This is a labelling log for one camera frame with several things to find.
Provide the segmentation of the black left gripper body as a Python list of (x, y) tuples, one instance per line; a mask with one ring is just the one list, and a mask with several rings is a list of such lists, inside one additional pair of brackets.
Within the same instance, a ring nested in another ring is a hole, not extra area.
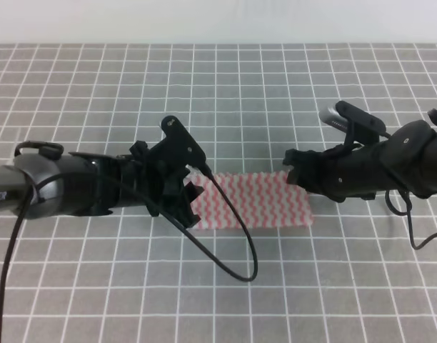
[(169, 215), (161, 197), (186, 185), (187, 166), (168, 163), (161, 142), (148, 148), (137, 141), (120, 156), (71, 152), (66, 157), (66, 213), (100, 217), (114, 208), (145, 206), (153, 217)]

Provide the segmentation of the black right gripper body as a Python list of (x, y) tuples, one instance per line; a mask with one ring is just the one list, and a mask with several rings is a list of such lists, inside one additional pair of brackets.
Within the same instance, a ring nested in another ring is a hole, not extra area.
[(323, 152), (296, 153), (296, 184), (335, 202), (370, 199), (376, 192), (399, 189), (380, 162), (382, 144), (351, 149), (342, 144)]

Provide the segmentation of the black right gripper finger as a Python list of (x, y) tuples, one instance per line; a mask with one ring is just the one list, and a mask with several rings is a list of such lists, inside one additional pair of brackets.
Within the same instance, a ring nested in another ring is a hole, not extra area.
[(282, 164), (284, 166), (307, 166), (315, 162), (315, 151), (299, 151), (289, 149), (285, 151)]
[(294, 167), (286, 178), (287, 184), (303, 184), (303, 169), (301, 167)]

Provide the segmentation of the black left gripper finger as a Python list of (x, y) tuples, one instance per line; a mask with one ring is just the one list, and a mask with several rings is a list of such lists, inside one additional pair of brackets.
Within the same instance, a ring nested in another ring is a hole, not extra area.
[(194, 214), (191, 203), (188, 202), (184, 186), (172, 193), (164, 192), (161, 197), (162, 209), (176, 219), (187, 229), (194, 227), (201, 221), (199, 215)]
[(204, 192), (203, 187), (197, 186), (192, 182), (188, 182), (184, 189), (189, 203), (194, 202)]

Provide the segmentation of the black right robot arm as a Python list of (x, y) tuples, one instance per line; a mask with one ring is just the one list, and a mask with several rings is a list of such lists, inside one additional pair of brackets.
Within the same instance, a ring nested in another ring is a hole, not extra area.
[(325, 151), (289, 149), (287, 183), (335, 202), (373, 199), (377, 192), (407, 191), (420, 199), (437, 194), (437, 110), (393, 134), (381, 119), (339, 101), (321, 120), (346, 133), (344, 143)]

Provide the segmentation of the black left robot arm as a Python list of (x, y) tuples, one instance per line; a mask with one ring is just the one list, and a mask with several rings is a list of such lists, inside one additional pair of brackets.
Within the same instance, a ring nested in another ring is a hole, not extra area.
[(188, 174), (184, 166), (152, 162), (142, 141), (118, 156), (65, 154), (60, 144), (25, 141), (16, 146), (13, 163), (0, 166), (0, 211), (18, 215), (27, 201), (26, 219), (104, 217), (114, 209), (143, 206), (153, 217), (190, 228), (200, 220), (191, 204), (204, 189), (185, 182)]

